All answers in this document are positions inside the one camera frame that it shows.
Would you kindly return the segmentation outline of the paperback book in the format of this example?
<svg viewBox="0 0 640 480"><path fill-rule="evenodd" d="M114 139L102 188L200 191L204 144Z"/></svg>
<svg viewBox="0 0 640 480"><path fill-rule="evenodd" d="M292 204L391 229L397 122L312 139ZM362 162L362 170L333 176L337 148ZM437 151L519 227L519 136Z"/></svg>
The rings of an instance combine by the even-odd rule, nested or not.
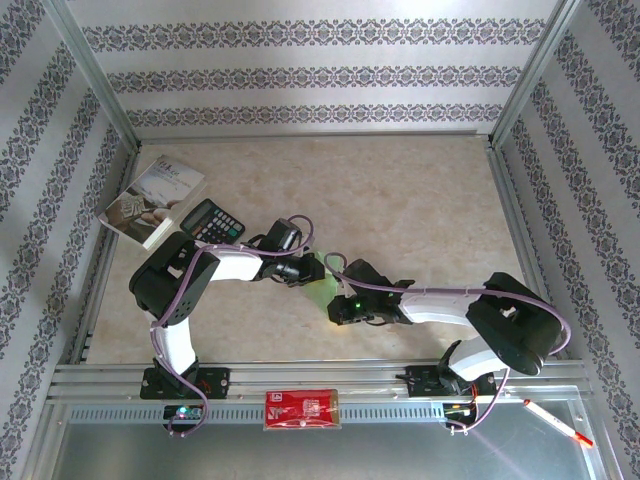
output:
<svg viewBox="0 0 640 480"><path fill-rule="evenodd" d="M150 250L205 185L204 174L161 155L98 219L108 229Z"/></svg>

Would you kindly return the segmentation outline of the black desk calculator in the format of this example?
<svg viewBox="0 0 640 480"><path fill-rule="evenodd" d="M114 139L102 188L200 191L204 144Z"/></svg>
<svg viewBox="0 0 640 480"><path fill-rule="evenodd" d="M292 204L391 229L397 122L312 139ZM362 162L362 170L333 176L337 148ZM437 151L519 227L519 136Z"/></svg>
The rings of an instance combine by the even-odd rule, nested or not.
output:
<svg viewBox="0 0 640 480"><path fill-rule="evenodd" d="M192 238L208 244L235 244L245 226L211 199L202 200L182 220L180 229Z"/></svg>

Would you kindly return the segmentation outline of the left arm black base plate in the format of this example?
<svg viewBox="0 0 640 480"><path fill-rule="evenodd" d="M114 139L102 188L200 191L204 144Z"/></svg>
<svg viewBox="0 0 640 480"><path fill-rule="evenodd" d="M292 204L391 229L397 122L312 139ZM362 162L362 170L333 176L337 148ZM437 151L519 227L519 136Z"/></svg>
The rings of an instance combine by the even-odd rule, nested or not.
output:
<svg viewBox="0 0 640 480"><path fill-rule="evenodd" d="M230 370L228 368L196 365L190 367L183 378L199 389L208 399L222 400L227 398L230 384ZM144 371L139 396L144 400L198 398L196 392L160 365L155 365Z"/></svg>

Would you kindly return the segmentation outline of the aluminium frame post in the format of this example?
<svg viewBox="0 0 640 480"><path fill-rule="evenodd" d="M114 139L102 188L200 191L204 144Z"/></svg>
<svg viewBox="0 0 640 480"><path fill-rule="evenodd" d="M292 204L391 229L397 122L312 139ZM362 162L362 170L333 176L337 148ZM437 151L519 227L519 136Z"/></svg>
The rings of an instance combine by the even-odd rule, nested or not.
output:
<svg viewBox="0 0 640 480"><path fill-rule="evenodd" d="M489 143L497 150L505 141L518 115L524 108L539 78L553 57L564 32L584 0L558 0L541 37L532 50L514 90L510 94L495 127L489 135Z"/></svg>
<svg viewBox="0 0 640 480"><path fill-rule="evenodd" d="M40 1L121 139L130 150L138 151L141 140L66 1Z"/></svg>

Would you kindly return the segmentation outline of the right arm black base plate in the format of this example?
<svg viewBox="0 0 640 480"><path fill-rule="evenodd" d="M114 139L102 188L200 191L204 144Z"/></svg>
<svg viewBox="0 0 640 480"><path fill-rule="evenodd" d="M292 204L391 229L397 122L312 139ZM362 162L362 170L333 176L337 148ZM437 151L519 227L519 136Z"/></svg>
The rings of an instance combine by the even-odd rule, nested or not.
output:
<svg viewBox="0 0 640 480"><path fill-rule="evenodd" d="M433 365L406 366L404 372L395 378L405 384L411 398L486 396L497 392L497 384L492 374L467 381L448 368Z"/></svg>

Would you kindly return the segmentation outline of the slotted aluminium table rail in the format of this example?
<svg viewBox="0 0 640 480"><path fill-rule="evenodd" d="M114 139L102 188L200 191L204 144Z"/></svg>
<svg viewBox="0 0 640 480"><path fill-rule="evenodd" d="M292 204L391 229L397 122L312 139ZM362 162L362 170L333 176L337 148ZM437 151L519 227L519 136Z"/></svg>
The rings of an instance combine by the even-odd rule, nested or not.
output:
<svg viewBox="0 0 640 480"><path fill-rule="evenodd" d="M522 212L518 192L503 155L489 141L486 142L485 151L524 284L542 300L554 305L553 297L549 295L546 281L543 278L543 270L539 265L536 249L529 235L526 215Z"/></svg>
<svg viewBox="0 0 640 480"><path fill-rule="evenodd" d="M77 305L71 310L72 322L65 330L69 336L59 358L59 364L82 363L86 357L86 340L97 320L97 311L104 295L105 282L113 261L113 250L117 240L117 234L105 227L98 220L98 215L131 183L136 174L139 150L139 147L134 147L128 152L123 147L118 150L106 177L101 196L92 210L96 234L91 234L87 238L88 264L78 272L82 289L75 298Z"/></svg>

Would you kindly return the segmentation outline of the white red marker pen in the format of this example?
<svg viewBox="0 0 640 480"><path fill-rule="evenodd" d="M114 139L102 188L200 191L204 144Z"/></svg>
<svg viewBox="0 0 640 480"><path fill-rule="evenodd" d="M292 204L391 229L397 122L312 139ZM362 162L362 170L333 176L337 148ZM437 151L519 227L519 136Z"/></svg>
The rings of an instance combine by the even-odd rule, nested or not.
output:
<svg viewBox="0 0 640 480"><path fill-rule="evenodd" d="M539 404L535 403L530 399L525 399L523 401L524 407L533 415L537 416L539 419L550 425L552 428L562 433L564 436L571 438L572 440L579 443L581 446L591 449L594 447L594 442L584 436L579 431L570 427L568 424L551 414L546 409L542 408Z"/></svg>

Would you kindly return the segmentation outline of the thin aluminium frame rail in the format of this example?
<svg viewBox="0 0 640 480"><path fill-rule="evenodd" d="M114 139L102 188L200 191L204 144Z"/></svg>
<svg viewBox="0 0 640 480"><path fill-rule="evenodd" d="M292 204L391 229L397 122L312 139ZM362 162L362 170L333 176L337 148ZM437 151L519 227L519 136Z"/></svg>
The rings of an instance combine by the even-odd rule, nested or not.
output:
<svg viewBox="0 0 640 480"><path fill-rule="evenodd" d="M432 130L432 131L322 131L301 132L290 134L263 135L231 135L231 136L191 136L191 137L158 137L141 139L141 146L181 145L181 144L212 144L212 143L246 143L288 140L319 140L325 138L373 138L373 137L488 137L474 130Z"/></svg>

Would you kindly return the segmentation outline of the wide aluminium profile rail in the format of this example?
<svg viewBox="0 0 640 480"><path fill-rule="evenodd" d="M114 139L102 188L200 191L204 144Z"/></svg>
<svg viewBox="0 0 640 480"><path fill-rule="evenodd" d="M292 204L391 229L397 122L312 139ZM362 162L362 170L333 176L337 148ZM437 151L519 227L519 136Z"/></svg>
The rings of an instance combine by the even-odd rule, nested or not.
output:
<svg viewBox="0 0 640 480"><path fill-rule="evenodd" d="M354 360L300 362L232 362L227 401L259 403L272 390L335 389L344 403L409 399L398 376L418 360ZM60 365L46 394L49 404L139 403L145 364ZM537 376L512 373L503 401L532 398L563 400L593 395L584 363L550 360Z"/></svg>

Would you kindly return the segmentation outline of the grey sheet metal panel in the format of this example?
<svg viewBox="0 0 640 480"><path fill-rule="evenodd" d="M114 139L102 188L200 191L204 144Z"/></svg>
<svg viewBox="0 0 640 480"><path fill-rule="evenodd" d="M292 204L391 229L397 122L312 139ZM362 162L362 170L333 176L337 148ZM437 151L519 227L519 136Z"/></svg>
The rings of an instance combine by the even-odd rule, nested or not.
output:
<svg viewBox="0 0 640 480"><path fill-rule="evenodd" d="M72 414L54 480L610 480L584 449L518 404L468 435L437 422L348 423L267 431L262 421L208 425L172 439L157 421Z"/></svg>

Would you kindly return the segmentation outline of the red packet in plastic sleeve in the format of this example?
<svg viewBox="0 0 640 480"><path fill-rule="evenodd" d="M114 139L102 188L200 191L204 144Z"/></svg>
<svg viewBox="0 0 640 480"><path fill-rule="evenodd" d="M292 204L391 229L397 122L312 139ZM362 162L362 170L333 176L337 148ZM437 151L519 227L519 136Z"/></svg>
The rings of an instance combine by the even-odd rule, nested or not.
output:
<svg viewBox="0 0 640 480"><path fill-rule="evenodd" d="M275 390L265 398L265 430L340 429L335 389Z"/></svg>

